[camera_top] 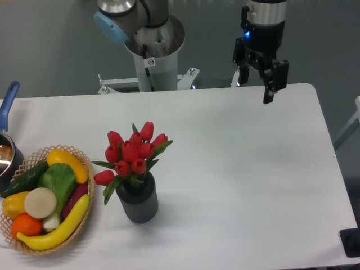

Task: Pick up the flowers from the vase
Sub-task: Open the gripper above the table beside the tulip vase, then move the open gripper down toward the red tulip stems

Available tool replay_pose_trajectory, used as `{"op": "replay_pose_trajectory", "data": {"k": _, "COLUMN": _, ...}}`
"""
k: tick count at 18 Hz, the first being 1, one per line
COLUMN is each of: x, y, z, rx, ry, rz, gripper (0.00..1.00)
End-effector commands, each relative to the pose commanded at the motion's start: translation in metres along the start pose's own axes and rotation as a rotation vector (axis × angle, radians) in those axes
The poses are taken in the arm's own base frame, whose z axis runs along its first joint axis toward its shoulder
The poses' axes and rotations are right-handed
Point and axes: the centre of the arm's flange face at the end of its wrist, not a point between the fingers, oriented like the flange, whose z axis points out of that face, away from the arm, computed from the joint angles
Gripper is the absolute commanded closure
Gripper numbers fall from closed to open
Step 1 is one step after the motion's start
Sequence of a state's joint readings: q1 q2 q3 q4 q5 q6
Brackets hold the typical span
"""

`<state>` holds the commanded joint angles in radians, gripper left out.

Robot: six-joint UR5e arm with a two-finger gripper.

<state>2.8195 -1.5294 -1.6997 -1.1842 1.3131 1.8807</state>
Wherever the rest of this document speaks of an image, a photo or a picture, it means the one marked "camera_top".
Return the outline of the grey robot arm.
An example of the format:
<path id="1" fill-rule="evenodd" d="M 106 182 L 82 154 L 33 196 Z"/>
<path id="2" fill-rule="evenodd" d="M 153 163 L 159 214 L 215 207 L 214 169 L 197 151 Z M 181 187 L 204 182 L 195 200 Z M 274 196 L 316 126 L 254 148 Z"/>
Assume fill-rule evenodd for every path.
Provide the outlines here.
<path id="1" fill-rule="evenodd" d="M 98 1 L 94 21 L 109 40 L 133 55 L 141 92 L 190 89 L 199 71 L 178 74 L 178 52 L 185 42 L 182 23 L 168 1 Z M 286 88 L 289 62 L 277 59 L 285 27 L 286 1 L 248 1 L 241 10 L 243 35 L 235 40 L 237 65 L 231 86 L 248 82 L 250 69 L 262 79 L 265 104 Z"/>

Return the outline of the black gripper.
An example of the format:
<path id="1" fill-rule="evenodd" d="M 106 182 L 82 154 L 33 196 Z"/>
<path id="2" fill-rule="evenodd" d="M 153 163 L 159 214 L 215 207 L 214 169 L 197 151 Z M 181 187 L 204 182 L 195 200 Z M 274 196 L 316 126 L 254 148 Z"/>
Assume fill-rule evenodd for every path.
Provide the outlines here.
<path id="1" fill-rule="evenodd" d="M 289 62 L 277 61 L 277 50 L 282 43 L 285 22 L 278 24 L 259 25 L 249 20 L 243 20 L 241 27 L 244 34 L 236 39 L 233 54 L 233 62 L 239 69 L 239 84 L 246 84 L 249 78 L 250 61 L 259 56 L 264 62 L 264 69 L 270 69 L 265 73 L 264 104 L 273 101 L 275 94 L 287 86 Z"/>

